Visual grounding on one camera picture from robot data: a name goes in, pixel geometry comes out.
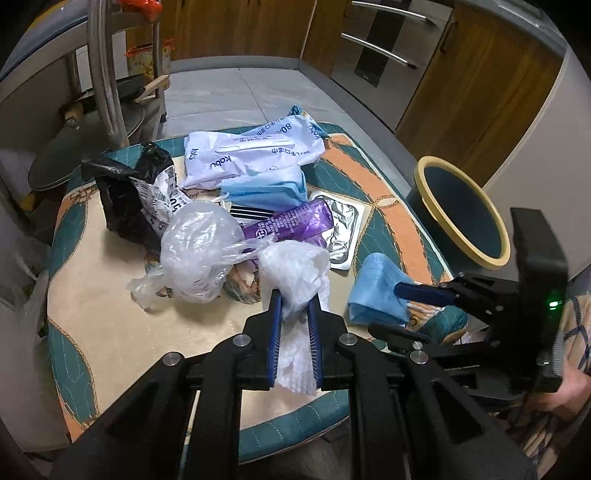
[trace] orange bag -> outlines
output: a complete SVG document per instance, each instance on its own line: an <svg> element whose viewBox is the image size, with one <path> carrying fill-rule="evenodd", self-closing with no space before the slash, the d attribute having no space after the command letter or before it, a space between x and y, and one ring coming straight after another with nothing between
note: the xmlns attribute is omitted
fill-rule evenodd
<svg viewBox="0 0 591 480"><path fill-rule="evenodd" d="M162 4L156 0L119 0L124 7L131 7L131 10L142 12L148 22L158 19L162 11Z"/></svg>

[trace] silver foil packet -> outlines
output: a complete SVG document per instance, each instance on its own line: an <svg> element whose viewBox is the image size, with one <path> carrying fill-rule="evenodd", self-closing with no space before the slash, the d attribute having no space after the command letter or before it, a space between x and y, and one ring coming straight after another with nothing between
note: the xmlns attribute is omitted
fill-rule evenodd
<svg viewBox="0 0 591 480"><path fill-rule="evenodd" d="M330 253L330 266L337 270L348 270L353 262L365 206L319 190L310 193L310 200L318 197L329 205L335 221L334 228L322 234Z"/></svg>

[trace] teal and orange pattern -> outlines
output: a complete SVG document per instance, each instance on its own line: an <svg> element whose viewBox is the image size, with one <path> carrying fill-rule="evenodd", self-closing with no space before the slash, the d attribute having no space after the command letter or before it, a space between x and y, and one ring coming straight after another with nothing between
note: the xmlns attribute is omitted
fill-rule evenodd
<svg viewBox="0 0 591 480"><path fill-rule="evenodd" d="M371 159L348 134L333 124L321 124L329 133L326 153L315 166L305 166L310 187L356 199L369 206L369 218L356 247L353 273L367 255L380 251L417 281L437 284L449 279L444 263L428 234L401 200L395 187L371 164ZM224 130L241 133L252 127ZM156 142L172 157L184 154L184 137ZM108 156L133 167L140 145L112 152ZM84 181L76 170L68 183L59 212L51 254L53 278L75 252L87 224L87 201L98 195L94 182ZM412 318L408 328L431 336L437 343L451 342L465 329L466 315L448 307L429 321ZM74 339L49 319L51 361L64 416L73 439L100 415L92 366ZM317 436L344 420L349 413L346 391L334 391L271 421L241 430L240 459L254 460Z"/></svg>

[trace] table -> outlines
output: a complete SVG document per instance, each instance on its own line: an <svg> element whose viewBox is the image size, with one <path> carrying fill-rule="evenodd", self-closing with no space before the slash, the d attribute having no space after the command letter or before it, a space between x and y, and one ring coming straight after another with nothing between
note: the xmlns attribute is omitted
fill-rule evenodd
<svg viewBox="0 0 591 480"><path fill-rule="evenodd" d="M331 311L347 319L347 297L365 257L383 252L410 277L437 284L450 270L402 196L368 155L339 126L320 124L330 138L315 165L303 168L309 190L324 190L366 205L355 259L348 272L329 274ZM240 133L252 127L224 130ZM184 154L184 137L157 141L171 156ZM134 166L140 145L108 154ZM242 331L246 318L261 311L224 295L209 304L171 300L151 313L135 304L125 289L147 264L145 249L109 232L94 182L79 169L71 176L58 214L50 263L49 343L53 373L64 416L75 440L151 365L169 351L185 356L210 351ZM437 343L457 340L467 317L447 307L425 322L411 317L407 328ZM367 330L349 329L364 338ZM373 339L382 349L384 342ZM245 391L242 400L240 460L277 453L322 434L349 412L346 391L295 395L282 387Z"/></svg>

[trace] wooden cabinet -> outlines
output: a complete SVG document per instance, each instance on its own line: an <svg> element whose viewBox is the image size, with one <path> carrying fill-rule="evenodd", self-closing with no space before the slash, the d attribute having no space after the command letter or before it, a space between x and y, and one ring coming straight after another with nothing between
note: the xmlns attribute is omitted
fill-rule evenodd
<svg viewBox="0 0 591 480"><path fill-rule="evenodd" d="M174 38L173 60L223 55L299 58L314 0L163 0L163 38ZM128 32L128 47L151 41Z"/></svg>
<svg viewBox="0 0 591 480"><path fill-rule="evenodd" d="M302 60L330 77L350 0L319 0Z"/></svg>
<svg viewBox="0 0 591 480"><path fill-rule="evenodd" d="M493 14L457 2L395 134L483 186L540 110L562 58Z"/></svg>

